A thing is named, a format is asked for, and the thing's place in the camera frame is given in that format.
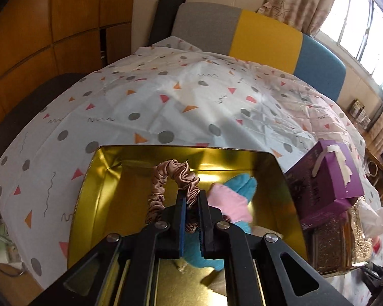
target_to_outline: white plastic bag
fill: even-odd
[[[359,201],[358,207],[365,238],[383,234],[383,207],[375,211],[365,201]]]

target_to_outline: metal screw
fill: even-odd
[[[220,230],[226,230],[230,227],[230,223],[228,223],[227,221],[218,221],[216,225],[217,228]]]
[[[119,240],[120,236],[117,233],[110,233],[107,235],[106,240],[109,243],[116,243]]]
[[[267,233],[265,239],[269,243],[275,243],[278,240],[278,236],[274,233]]]
[[[155,223],[155,227],[158,229],[166,229],[169,226],[169,224],[165,221],[157,221]]]

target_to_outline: blue glove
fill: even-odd
[[[224,185],[247,198],[247,201],[250,202],[257,189],[257,180],[248,174],[240,174],[225,182]],[[245,233],[251,233],[251,228],[247,222],[239,221],[234,224],[243,229]],[[185,233],[185,251],[183,258],[190,265],[197,268],[213,267],[216,271],[220,271],[224,268],[223,260],[207,260],[201,256],[198,231],[192,234]]]

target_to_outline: gold glittery box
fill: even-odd
[[[311,265],[326,277],[344,274],[365,265],[372,256],[372,240],[365,240],[358,202],[347,210],[347,219],[335,218],[315,228],[309,249]]]

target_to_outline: pink cloth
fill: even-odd
[[[232,223],[239,221],[252,222],[252,215],[247,207],[247,198],[223,184],[214,183],[211,185],[207,201],[209,206],[216,207],[221,210],[223,215],[227,215]]]

